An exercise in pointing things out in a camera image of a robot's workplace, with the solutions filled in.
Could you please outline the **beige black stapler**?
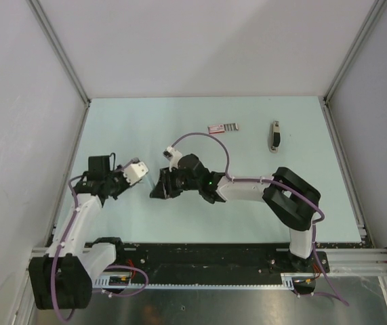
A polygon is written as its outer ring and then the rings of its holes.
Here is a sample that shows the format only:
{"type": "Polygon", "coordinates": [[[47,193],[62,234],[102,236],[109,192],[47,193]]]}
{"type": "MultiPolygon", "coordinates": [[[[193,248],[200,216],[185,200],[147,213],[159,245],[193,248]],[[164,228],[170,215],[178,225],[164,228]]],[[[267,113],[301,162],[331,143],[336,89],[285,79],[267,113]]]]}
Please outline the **beige black stapler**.
{"type": "Polygon", "coordinates": [[[268,148],[272,153],[277,153],[279,151],[280,144],[281,144],[280,122],[273,121],[270,126],[268,148]]]}

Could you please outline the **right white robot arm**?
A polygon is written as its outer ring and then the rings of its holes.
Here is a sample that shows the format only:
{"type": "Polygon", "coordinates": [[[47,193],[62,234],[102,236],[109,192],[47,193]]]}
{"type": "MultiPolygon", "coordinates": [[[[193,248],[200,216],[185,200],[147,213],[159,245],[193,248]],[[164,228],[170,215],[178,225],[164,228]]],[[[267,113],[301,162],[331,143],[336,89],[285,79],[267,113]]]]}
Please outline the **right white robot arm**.
{"type": "Polygon", "coordinates": [[[182,156],[174,167],[159,171],[150,197],[167,200],[186,191],[196,191],[208,203],[233,200],[263,202],[289,228],[287,263],[297,272],[313,264],[314,214],[319,211],[321,194],[287,167],[279,167],[269,178],[230,178],[210,171],[194,154],[182,156]]]}

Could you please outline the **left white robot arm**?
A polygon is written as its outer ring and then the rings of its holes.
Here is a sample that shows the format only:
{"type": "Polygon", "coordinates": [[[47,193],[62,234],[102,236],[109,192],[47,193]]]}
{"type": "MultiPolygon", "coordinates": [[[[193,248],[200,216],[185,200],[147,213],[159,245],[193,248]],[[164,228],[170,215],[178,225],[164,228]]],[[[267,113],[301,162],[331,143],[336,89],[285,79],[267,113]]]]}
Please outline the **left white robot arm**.
{"type": "Polygon", "coordinates": [[[118,238],[96,240],[90,255],[83,256],[85,237],[105,201],[118,199],[133,186],[131,166],[139,159],[133,158],[126,165],[115,165],[115,159],[115,153],[90,156],[87,170],[68,182],[73,197],[69,216],[44,255],[33,257],[28,265],[38,309],[86,308],[91,300],[92,282],[106,267],[117,271],[125,265],[126,254],[118,249],[118,238]]]}

